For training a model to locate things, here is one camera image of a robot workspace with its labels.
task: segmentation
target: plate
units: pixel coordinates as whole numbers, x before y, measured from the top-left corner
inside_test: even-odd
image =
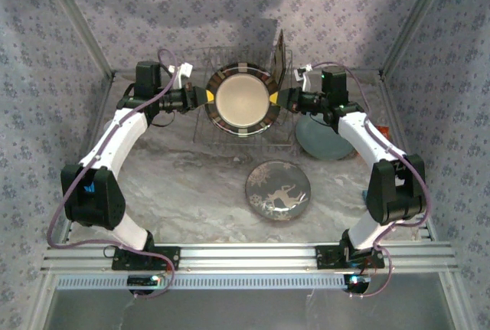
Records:
[[[296,139],[307,153],[321,160],[339,160],[354,151],[349,141],[331,127],[323,126],[321,114],[312,118],[307,113],[296,123]]]
[[[275,221],[300,215],[311,199],[308,177],[296,165],[280,160],[256,167],[245,184],[247,200],[257,213]]]
[[[207,82],[204,108],[218,129],[238,137],[254,136],[276,121],[280,107],[270,102],[270,96],[277,91],[276,81],[262,67],[229,64]]]

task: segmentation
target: wire dish rack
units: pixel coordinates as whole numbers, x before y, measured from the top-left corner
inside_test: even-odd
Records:
[[[211,47],[207,53],[204,70],[204,84],[220,68],[234,62],[256,64],[271,72],[273,49],[243,49],[237,47]],[[286,75],[281,89],[292,86],[292,51],[286,48]],[[290,149],[294,138],[294,117],[281,109],[277,120],[265,132],[256,136],[238,138],[219,130],[209,120],[205,110],[198,111],[193,142],[219,149],[261,148],[263,150]]]

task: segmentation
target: light blue plate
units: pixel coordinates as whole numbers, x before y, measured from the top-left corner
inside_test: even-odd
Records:
[[[312,116],[323,122],[323,115]],[[354,147],[328,126],[323,126],[310,118],[309,113],[302,116],[296,124],[296,139],[311,156],[321,160],[339,160],[349,155]]]

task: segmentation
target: floral wallpaper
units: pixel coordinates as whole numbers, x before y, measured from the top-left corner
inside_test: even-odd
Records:
[[[88,147],[103,75],[57,0],[0,0],[0,328],[24,328],[60,169]]]
[[[435,0],[389,79],[481,329],[490,328],[489,68],[490,0]]]
[[[283,28],[296,64],[379,68],[415,0],[76,0],[113,69],[157,47],[270,47]]]

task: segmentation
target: marble floor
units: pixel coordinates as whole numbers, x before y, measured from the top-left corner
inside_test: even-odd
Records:
[[[102,125],[112,119],[116,103],[129,84],[123,78],[115,79]],[[319,76],[312,77],[312,85],[316,84],[320,84]],[[376,82],[363,86],[374,110],[371,120],[389,126]],[[362,103],[352,79],[348,79],[348,88],[350,98]],[[197,114],[178,114],[164,129],[150,127],[136,142],[119,173],[126,211],[154,234],[156,242],[338,241],[342,232],[366,211],[361,192],[368,187],[370,171],[355,153],[340,161],[323,162],[307,155],[294,140],[287,150],[224,149],[194,143]],[[166,123],[171,117],[159,115],[155,122]],[[294,220],[269,221],[253,212],[246,201],[248,174],[271,159],[295,163],[311,182],[309,206]],[[108,236],[105,231],[73,224],[70,242]],[[399,229],[388,239],[416,240],[417,230]]]

